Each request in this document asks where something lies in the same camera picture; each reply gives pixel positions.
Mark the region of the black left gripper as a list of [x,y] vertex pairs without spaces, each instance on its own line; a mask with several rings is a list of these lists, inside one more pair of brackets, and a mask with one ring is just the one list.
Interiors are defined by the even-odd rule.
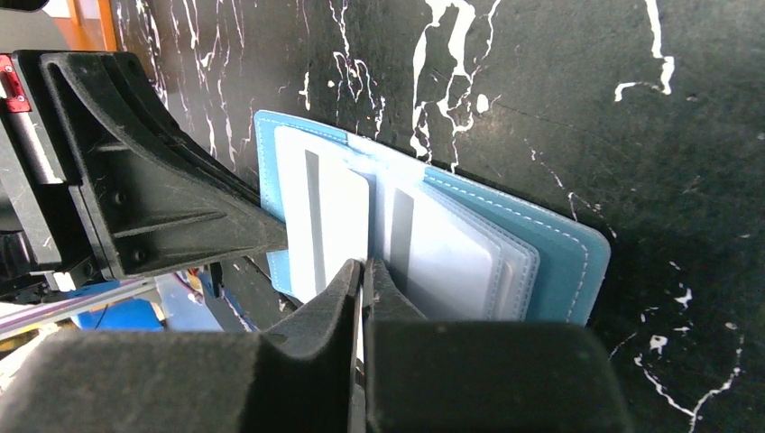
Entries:
[[2,299],[286,246],[285,225],[180,128],[136,55],[2,53]]

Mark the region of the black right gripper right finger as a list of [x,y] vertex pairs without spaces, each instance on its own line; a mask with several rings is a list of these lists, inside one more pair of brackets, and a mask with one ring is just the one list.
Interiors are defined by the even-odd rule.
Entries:
[[370,432],[631,432],[599,339],[555,322],[428,320],[385,264],[365,266]]

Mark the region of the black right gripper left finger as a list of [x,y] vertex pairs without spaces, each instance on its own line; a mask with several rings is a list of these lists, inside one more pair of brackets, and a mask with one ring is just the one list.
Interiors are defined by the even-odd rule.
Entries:
[[4,432],[347,432],[364,267],[264,332],[59,332],[1,398]]

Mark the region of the white card grey stripe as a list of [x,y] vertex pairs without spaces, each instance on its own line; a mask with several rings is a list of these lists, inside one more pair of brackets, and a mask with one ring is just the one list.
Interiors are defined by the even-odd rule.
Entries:
[[426,317],[515,316],[525,253],[500,229],[429,185],[379,183],[375,254]]

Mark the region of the blue leather card holder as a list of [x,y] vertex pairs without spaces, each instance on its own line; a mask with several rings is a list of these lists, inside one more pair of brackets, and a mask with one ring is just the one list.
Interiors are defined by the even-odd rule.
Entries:
[[[608,241],[596,230],[326,124],[267,110],[258,111],[253,120],[262,205],[285,225],[275,152],[275,130],[279,126],[328,139],[360,156],[361,172],[371,177],[372,184],[370,254],[366,261],[379,259],[384,262],[375,254],[379,183],[394,180],[429,185],[500,229],[525,253],[521,286],[514,296],[518,302],[515,316],[468,320],[552,321],[584,325],[589,319],[611,255]],[[277,288],[294,296],[290,286],[288,246],[271,253],[268,261]]]

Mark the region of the white magnetic stripe card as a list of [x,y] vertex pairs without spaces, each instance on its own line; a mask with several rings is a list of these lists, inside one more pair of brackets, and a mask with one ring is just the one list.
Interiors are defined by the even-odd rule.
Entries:
[[328,286],[347,260],[367,260],[371,177],[361,172],[357,153],[296,128],[276,128],[275,152],[290,286],[306,303]]

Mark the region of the orange wooden shelf rack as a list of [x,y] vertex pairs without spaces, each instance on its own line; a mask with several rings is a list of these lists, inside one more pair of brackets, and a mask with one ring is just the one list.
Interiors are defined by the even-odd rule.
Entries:
[[118,51],[113,1],[50,0],[42,7],[74,51]]

